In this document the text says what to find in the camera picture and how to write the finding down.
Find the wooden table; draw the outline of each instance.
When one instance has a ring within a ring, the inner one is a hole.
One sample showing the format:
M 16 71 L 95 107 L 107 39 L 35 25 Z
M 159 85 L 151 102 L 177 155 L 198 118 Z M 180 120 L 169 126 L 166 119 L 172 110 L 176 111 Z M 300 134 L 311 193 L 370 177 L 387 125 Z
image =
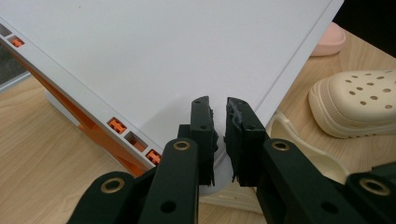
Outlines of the wooden table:
M 333 56 L 310 58 L 279 109 L 309 144 L 337 157 L 351 173 L 396 161 L 396 135 L 337 139 L 315 123 L 307 94 L 337 72 L 394 69 L 396 60 L 347 34 Z M 98 176 L 123 171 L 44 98 L 33 77 L 0 94 L 0 223 L 65 223 Z M 262 215 L 200 203 L 199 223 L 265 223 Z

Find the white surface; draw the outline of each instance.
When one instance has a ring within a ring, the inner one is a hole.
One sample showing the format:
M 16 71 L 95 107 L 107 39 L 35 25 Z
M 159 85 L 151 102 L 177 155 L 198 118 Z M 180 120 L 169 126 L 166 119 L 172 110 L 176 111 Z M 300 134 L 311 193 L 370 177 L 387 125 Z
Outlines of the white surface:
M 0 38 L 139 156 L 161 152 L 204 95 L 219 135 L 228 96 L 266 124 L 341 2 L 2 0 L 0 23 L 25 45 Z M 148 149 L 109 130 L 112 117 Z

